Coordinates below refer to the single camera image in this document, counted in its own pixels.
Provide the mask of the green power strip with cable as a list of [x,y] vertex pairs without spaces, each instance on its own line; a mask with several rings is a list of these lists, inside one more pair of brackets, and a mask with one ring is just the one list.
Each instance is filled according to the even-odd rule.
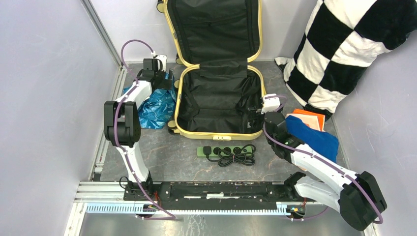
[[253,166],[256,163],[255,151],[256,147],[253,144],[226,147],[203,146],[196,148],[196,155],[216,163],[219,167],[228,167],[234,163]]

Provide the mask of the orange white towel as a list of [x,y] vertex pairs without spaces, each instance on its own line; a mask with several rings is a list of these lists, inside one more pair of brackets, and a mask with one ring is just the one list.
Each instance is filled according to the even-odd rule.
[[299,118],[304,124],[306,124],[308,127],[312,129],[324,131],[326,116],[323,114],[314,113],[301,109],[295,109],[292,113],[286,114],[285,118],[289,116]]

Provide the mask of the blue cloth garment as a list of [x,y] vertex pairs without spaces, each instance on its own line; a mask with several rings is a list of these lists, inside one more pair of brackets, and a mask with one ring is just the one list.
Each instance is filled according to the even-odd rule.
[[332,134],[312,129],[295,116],[285,118],[287,130],[314,151],[330,161],[336,163],[339,140]]

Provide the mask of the yellow hard-shell suitcase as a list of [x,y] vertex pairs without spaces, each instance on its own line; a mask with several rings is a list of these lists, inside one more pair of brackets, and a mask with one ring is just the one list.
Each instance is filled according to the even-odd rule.
[[263,46],[259,0],[165,0],[163,12],[184,70],[175,80],[168,131],[189,139],[246,141],[247,108],[262,108],[264,78],[251,65]]

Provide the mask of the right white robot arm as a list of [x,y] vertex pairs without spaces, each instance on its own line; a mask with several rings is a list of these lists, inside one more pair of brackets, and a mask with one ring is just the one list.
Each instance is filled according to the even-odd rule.
[[359,174],[331,160],[329,148],[337,144],[333,135],[324,140],[327,132],[278,111],[256,109],[254,113],[274,154],[301,169],[285,182],[287,199],[301,197],[322,203],[358,231],[383,223],[387,203],[377,179],[367,171]]

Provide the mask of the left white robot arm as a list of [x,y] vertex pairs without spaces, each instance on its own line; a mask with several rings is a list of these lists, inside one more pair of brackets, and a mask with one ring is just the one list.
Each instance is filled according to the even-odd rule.
[[144,59],[132,85],[104,104],[104,136],[120,152],[128,179],[140,182],[135,193],[145,201],[154,196],[154,186],[146,182],[150,173],[140,150],[141,131],[163,128],[176,105],[173,73],[166,71],[166,62],[165,55]]

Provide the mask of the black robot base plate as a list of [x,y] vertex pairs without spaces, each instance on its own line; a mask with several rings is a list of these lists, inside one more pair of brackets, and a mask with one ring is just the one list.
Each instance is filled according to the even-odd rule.
[[283,182],[153,182],[142,192],[137,183],[120,183],[124,201],[150,196],[165,210],[270,210],[276,203],[301,205],[312,199],[291,193]]

